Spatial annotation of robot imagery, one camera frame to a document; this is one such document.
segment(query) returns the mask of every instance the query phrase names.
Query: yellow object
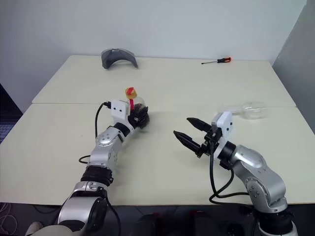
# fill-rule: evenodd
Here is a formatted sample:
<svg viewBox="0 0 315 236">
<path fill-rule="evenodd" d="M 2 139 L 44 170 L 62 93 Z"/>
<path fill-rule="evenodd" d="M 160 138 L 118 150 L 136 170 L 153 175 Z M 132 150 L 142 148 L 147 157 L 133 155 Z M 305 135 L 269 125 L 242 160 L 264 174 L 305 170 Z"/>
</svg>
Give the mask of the yellow object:
<svg viewBox="0 0 315 236">
<path fill-rule="evenodd" d="M 126 88 L 125 92 L 128 99 L 135 99 L 137 96 L 137 93 L 134 87 Z"/>
</svg>

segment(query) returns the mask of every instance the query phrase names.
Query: dark floor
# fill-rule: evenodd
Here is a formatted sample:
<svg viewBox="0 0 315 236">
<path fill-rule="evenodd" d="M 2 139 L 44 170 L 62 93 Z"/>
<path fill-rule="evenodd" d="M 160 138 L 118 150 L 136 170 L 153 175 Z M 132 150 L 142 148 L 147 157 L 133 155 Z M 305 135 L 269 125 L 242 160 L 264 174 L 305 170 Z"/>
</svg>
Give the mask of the dark floor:
<svg viewBox="0 0 315 236">
<path fill-rule="evenodd" d="M 37 206 L 43 212 L 50 212 L 53 210 L 47 206 Z M 246 215 L 239 211 L 238 206 L 116 206 L 115 209 L 120 216 L 122 222 L 122 235 L 130 234 L 136 221 L 143 215 L 153 212 L 159 212 L 164 221 L 166 228 L 165 235 L 183 236 L 187 227 L 187 221 L 190 212 L 193 210 L 203 210 L 218 221 L 218 226 L 222 230 L 222 235 L 227 227 L 231 224 L 241 224 L 247 235 L 251 235 L 251 227 L 253 222 L 252 215 Z M 291 205 L 290 212 L 294 214 L 293 221 L 295 222 L 299 236 L 309 236 L 313 229 L 313 216 L 315 212 L 315 204 L 309 205 Z M 14 215 L 18 221 L 18 229 L 15 235 L 23 236 L 28 226 L 34 221 L 40 221 L 44 226 L 48 226 L 54 221 L 57 211 L 41 214 L 37 212 L 33 206 L 27 204 L 12 204 L 11 214 Z M 11 232 L 14 228 L 13 221 L 7 219 L 3 227 Z M 105 223 L 99 232 L 92 234 L 94 236 L 116 236 L 117 222 L 113 213 L 107 213 Z"/>
</svg>

